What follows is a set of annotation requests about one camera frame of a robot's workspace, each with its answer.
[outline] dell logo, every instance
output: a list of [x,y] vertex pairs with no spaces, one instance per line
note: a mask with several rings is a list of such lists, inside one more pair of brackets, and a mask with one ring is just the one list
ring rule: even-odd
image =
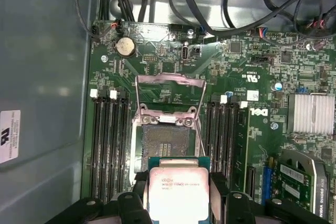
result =
[[262,116],[268,116],[268,109],[254,109],[251,108],[251,115],[262,115]]
[[1,146],[3,146],[9,140],[9,128],[1,132]]

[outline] aluminum heatsink fins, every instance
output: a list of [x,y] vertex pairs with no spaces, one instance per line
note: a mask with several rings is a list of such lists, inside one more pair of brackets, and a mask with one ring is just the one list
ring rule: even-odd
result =
[[289,95],[288,132],[333,134],[334,102],[331,95]]

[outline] motherboard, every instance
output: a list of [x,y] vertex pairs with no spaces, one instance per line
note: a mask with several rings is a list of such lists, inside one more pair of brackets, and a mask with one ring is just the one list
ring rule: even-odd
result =
[[[133,22],[96,21],[94,30],[109,26],[91,44],[82,197],[108,202],[130,190],[149,157],[209,156],[211,172],[257,203],[282,188],[303,202],[300,186],[289,185],[295,171],[281,160],[269,165],[282,149],[323,160],[326,194],[336,193],[335,41],[279,47],[257,29],[220,38],[202,27]],[[332,197],[326,208],[332,222]]]

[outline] white label sticker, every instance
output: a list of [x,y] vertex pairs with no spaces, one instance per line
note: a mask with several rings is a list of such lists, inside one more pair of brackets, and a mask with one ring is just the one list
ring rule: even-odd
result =
[[298,173],[297,171],[287,167],[287,166],[284,166],[284,165],[280,165],[280,171],[283,173],[283,174],[286,174],[287,176],[297,180],[298,182],[301,182],[302,184],[305,182],[304,181],[304,175],[301,174],[301,173]]
[[259,101],[258,90],[247,90],[247,101]]
[[19,154],[20,110],[0,113],[0,164],[17,158]]
[[290,187],[289,185],[285,185],[285,190],[287,192],[289,192],[290,194],[292,194],[293,196],[297,197],[298,199],[300,199],[300,193],[298,191],[296,191],[294,188]]

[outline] chip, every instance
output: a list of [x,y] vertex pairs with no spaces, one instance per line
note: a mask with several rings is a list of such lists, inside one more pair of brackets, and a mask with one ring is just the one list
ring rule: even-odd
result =
[[240,42],[231,42],[230,43],[230,52],[235,54],[241,53],[241,43]]
[[281,63],[291,63],[292,53],[283,51],[281,52]]
[[332,160],[332,149],[331,148],[322,148],[321,149],[321,158],[323,160]]

